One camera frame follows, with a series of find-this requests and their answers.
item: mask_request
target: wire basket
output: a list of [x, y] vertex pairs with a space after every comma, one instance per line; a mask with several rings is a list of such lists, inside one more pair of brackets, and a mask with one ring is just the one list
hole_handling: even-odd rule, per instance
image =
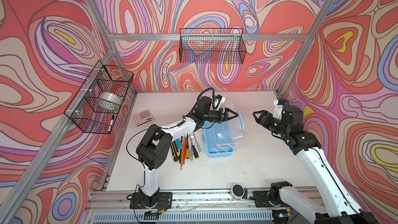
[[[77, 107], [70, 116], [67, 115], [82, 132], [100, 134], [112, 132], [134, 76], [132, 72], [122, 67], [101, 65], [95, 80]], [[113, 100], [104, 99], [103, 93], [113, 94]]]
[[242, 28], [181, 28], [181, 63], [240, 63], [246, 56]]

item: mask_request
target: aluminum frame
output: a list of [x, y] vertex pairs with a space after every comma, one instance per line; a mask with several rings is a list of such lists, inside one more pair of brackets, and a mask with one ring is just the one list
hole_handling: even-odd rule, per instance
[[[108, 48], [116, 49], [114, 42], [111, 40], [111, 38], [109, 38], [109, 29], [107, 28], [107, 26], [102, 18], [102, 14], [101, 14], [100, 10], [98, 9], [96, 0], [85, 0], [85, 1], [87, 3], [87, 7], [88, 7], [91, 15], [93, 16], [95, 22], [97, 23], [99, 31], [101, 32], [102, 37], [103, 37], [105, 43], [107, 44]], [[126, 66], [124, 65], [124, 63], [120, 57], [120, 54], [118, 52], [115, 57], [115, 63], [119, 67], [126, 68]]]
[[[303, 195], [313, 200], [317, 204], [323, 205], [323, 200], [316, 187], [296, 187]], [[268, 191], [269, 188], [248, 188], [248, 197], [253, 196], [253, 191]], [[237, 201], [233, 200], [230, 195], [230, 189], [207, 189], [207, 190], [162, 190], [164, 192], [172, 192], [174, 207], [171, 211], [181, 211], [191, 209], [206, 210], [239, 210], [239, 209], [255, 209], [254, 200], [241, 199], [237, 205]], [[87, 210], [104, 212], [104, 211], [132, 211], [129, 209], [130, 201], [126, 199], [128, 194], [134, 191], [97, 191], [93, 192], [87, 204]], [[269, 210], [287, 209], [287, 207], [271, 207], [262, 208]]]
[[[95, 0], [85, 0], [87, 2], [87, 6], [89, 11], [94, 17], [95, 22], [97, 23], [99, 30], [106, 42], [109, 50], [107, 54], [102, 58], [102, 62], [104, 64], [109, 64], [112, 59], [112, 54], [114, 54], [115, 62], [120, 67], [125, 67], [120, 55], [116, 52], [114, 42], [121, 41], [121, 40], [179, 40], [179, 34], [111, 34], [109, 29], [106, 27], [105, 22], [103, 21], [102, 15], [98, 9], [97, 3]], [[320, 11], [316, 15], [308, 34], [244, 34], [244, 40], [294, 40], [294, 41], [303, 41], [300, 48], [298, 49], [294, 60], [289, 65], [287, 71], [282, 78], [281, 83], [279, 84], [277, 91], [281, 88], [285, 87], [285, 85], [289, 82], [289, 78], [294, 73], [296, 66], [304, 57], [306, 49], [308, 49], [309, 45], [311, 44], [312, 40], [315, 37], [316, 32], [318, 31], [322, 21], [325, 19], [327, 13], [329, 12], [330, 7], [334, 3], [335, 0], [325, 0], [322, 4]], [[91, 78], [95, 78], [95, 73], [87, 79], [87, 82]], [[136, 97], [137, 92], [131, 88], [133, 95]], [[82, 97], [84, 93], [82, 91], [79, 92], [79, 97]], [[68, 131], [69, 127], [71, 126], [72, 122], [64, 115], [62, 119], [58, 122], [57, 126], [54, 128], [50, 136], [47, 138], [43, 146], [40, 148], [36, 156], [33, 158], [32, 162], [29, 164], [27, 169], [22, 174], [22, 177], [18, 180], [16, 185], [13, 187], [11, 192], [8, 194], [6, 199], [4, 200], [3, 204], [0, 206], [0, 223], [7, 224], [9, 223], [13, 217], [15, 216], [16, 212], [18, 211], [19, 207], [23, 203], [23, 201], [28, 196], [28, 193], [32, 189], [33, 185], [37, 181], [38, 177], [42, 173], [43, 169], [47, 165], [49, 159], [52, 157], [53, 153], [55, 152], [56, 148], [58, 147], [59, 143], [65, 136], [66, 132]], [[94, 192], [89, 199], [90, 202], [107, 202], [106, 199], [100, 200], [100, 197], [117, 197], [117, 195], [122, 194], [125, 196], [126, 193], [132, 191], [99, 191]], [[117, 201], [118, 207], [122, 207], [121, 205], [127, 205], [127, 203], [123, 202], [123, 200]]]
[[312, 40], [315, 38], [315, 35], [319, 28], [321, 27], [322, 22], [326, 18], [330, 8], [336, 0], [325, 0], [319, 9], [318, 14], [316, 15], [314, 21], [312, 22], [310, 29], [308, 31], [308, 39], [306, 42], [302, 42], [300, 47], [298, 48], [296, 55], [293, 57], [293, 60], [290, 62], [289, 66], [286, 69], [286, 72], [283, 74], [281, 82], [277, 87], [278, 96], [280, 97], [280, 91], [284, 89], [287, 84], [290, 82], [290, 78], [293, 76], [294, 72], [297, 69], [297, 66], [304, 58], [307, 49], [310, 47]]
[[[115, 55], [115, 50], [109, 50], [102, 58], [104, 64], [109, 64], [112, 57]], [[93, 70], [92, 74], [87, 78], [86, 83], [82, 86], [81, 90], [77, 93], [76, 98], [70, 104], [68, 110], [75, 109], [77, 104], [83, 98], [86, 90], [90, 87], [95, 77], [99, 73], [99, 68]], [[33, 158], [32, 162], [28, 165], [23, 172], [21, 178], [17, 181], [10, 193], [4, 199], [3, 204], [0, 206], [0, 223], [9, 223], [17, 213], [23, 201], [28, 196], [33, 188], [37, 179], [46, 167], [48, 161], [54, 154], [58, 145], [61, 143], [68, 129], [72, 126], [72, 121], [66, 116], [62, 115], [61, 120], [58, 121], [54, 130], [48, 136], [42, 147]]]
[[122, 130], [119, 133], [119, 135], [118, 135], [118, 137], [117, 137], [117, 139], [115, 141], [115, 145], [113, 146], [111, 157], [110, 157], [109, 162], [108, 162], [108, 164], [106, 166], [105, 172], [104, 172], [104, 174], [102, 176], [101, 183], [99, 184], [100, 185], [100, 189], [99, 189], [100, 191], [103, 190], [103, 188], [105, 186], [105, 183], [106, 183], [106, 179], [108, 177], [108, 174], [110, 174], [112, 172], [113, 167], [115, 165], [116, 157], [117, 157], [117, 154], [119, 153], [119, 149], [120, 149], [120, 146], [122, 144], [124, 134], [126, 132], [126, 127], [127, 127], [127, 124], [128, 124], [128, 122], [130, 120], [132, 108], [134, 107], [135, 100], [137, 99], [137, 94], [133, 95], [133, 97], [134, 98], [133, 98], [133, 100], [132, 100], [132, 102], [131, 102], [131, 104], [129, 106], [129, 110], [127, 111], [126, 120], [124, 121], [124, 123], [122, 125]]
[[[112, 41], [179, 41], [180, 34], [109, 34]], [[306, 41], [308, 34], [242, 34], [244, 41]]]

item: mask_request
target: colorful wallpaper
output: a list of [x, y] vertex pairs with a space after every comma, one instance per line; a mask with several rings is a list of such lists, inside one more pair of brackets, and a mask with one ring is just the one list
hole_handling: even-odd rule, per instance
[[[0, 0], [0, 204], [107, 48], [84, 0]], [[76, 223], [99, 186], [111, 135], [72, 126], [13, 223]]]
[[181, 64], [180, 42], [119, 41], [137, 91], [275, 90], [300, 42], [247, 41], [243, 64]]
[[[179, 33], [242, 27], [244, 33], [306, 33], [324, 0], [97, 0], [112, 33]], [[299, 42], [247, 41], [243, 65], [181, 64], [179, 42], [115, 43], [138, 91], [274, 90]]]
[[398, 0], [336, 0], [283, 96], [344, 186], [398, 223]]
[[128, 93], [111, 134], [82, 133], [78, 128], [67, 133], [13, 224], [78, 222], [91, 192], [100, 187], [131, 100]]
[[245, 33], [306, 33], [324, 0], [97, 0], [112, 33], [179, 33], [236, 27]]

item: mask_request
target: blue plastic box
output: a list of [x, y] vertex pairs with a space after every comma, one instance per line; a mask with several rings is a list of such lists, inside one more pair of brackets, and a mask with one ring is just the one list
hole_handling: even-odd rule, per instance
[[[211, 126], [205, 122], [203, 128]], [[238, 117], [225, 121], [221, 124], [214, 124], [213, 127], [205, 129], [203, 141], [206, 143], [208, 157], [227, 157], [235, 151], [238, 142], [244, 139], [244, 124], [242, 116], [238, 111]]]

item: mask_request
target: roll of tape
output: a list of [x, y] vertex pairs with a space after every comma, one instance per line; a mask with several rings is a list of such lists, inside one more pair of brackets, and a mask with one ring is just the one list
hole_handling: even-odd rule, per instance
[[233, 199], [241, 199], [245, 194], [245, 189], [240, 184], [234, 184], [230, 190], [230, 194]]
[[108, 111], [117, 111], [120, 107], [120, 104], [122, 103], [121, 99], [119, 97], [117, 97], [117, 95], [110, 93], [110, 92], [102, 92], [99, 95], [99, 98], [114, 103], [114, 104], [109, 104], [106, 101], [102, 101], [102, 100], [97, 101], [97, 104], [102, 109], [105, 109]]

